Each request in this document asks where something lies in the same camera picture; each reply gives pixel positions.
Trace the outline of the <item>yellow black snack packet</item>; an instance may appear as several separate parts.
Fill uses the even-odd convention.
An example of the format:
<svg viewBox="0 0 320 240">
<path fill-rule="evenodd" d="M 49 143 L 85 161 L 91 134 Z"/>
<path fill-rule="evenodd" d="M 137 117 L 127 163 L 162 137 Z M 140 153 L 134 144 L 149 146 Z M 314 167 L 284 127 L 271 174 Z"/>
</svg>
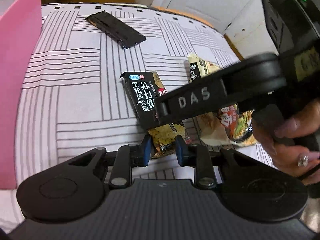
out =
<svg viewBox="0 0 320 240">
<path fill-rule="evenodd" d="M 162 158 L 175 153 L 175 138 L 180 135 L 186 144 L 191 143 L 191 138 L 182 122 L 169 123 L 148 130 L 152 137 L 155 152 L 152 159 Z"/>
</svg>

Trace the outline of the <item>black nut snack bag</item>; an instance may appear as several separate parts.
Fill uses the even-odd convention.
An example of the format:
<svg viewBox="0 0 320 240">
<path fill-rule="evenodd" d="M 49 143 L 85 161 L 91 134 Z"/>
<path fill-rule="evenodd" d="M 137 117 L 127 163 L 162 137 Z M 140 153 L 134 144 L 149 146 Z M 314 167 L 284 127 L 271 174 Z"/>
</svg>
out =
<svg viewBox="0 0 320 240">
<path fill-rule="evenodd" d="M 123 50 L 146 41 L 144 35 L 106 11 L 91 14 L 85 20 L 111 37 Z"/>
</svg>

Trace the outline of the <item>black soda cracker box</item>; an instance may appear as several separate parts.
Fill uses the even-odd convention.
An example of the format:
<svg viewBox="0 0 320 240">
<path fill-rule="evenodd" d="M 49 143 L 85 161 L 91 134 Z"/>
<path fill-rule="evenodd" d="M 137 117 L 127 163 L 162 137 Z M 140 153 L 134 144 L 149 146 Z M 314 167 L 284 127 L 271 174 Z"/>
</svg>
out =
<svg viewBox="0 0 320 240">
<path fill-rule="evenodd" d="M 167 93 L 156 72 L 123 72 L 120 76 L 143 130 L 159 126 L 155 100 Z"/>
</svg>

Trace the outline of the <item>pink cardboard box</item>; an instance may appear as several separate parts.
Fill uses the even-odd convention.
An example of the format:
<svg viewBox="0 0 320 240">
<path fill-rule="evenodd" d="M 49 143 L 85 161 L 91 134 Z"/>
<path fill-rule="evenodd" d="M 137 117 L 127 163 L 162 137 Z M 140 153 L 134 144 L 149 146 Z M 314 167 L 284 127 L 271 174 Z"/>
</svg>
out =
<svg viewBox="0 0 320 240">
<path fill-rule="evenodd" d="M 42 26 L 41 0 L 1 0 L 1 189 L 15 189 L 15 126 L 25 72 Z"/>
</svg>

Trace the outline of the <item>beige noodle snack bag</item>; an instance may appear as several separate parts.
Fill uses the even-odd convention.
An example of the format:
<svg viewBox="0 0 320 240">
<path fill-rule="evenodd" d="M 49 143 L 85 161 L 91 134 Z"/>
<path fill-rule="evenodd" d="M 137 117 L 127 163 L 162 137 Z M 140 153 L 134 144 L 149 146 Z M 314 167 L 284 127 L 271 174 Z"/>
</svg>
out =
<svg viewBox="0 0 320 240">
<path fill-rule="evenodd" d="M 190 81 L 203 78 L 221 69 L 194 53 L 188 55 Z M 200 128 L 200 139 L 210 146 L 238 145 L 246 147 L 257 143 L 252 131 L 252 111 L 239 113 L 237 105 L 231 105 L 217 113 L 206 113 L 196 117 Z"/>
</svg>

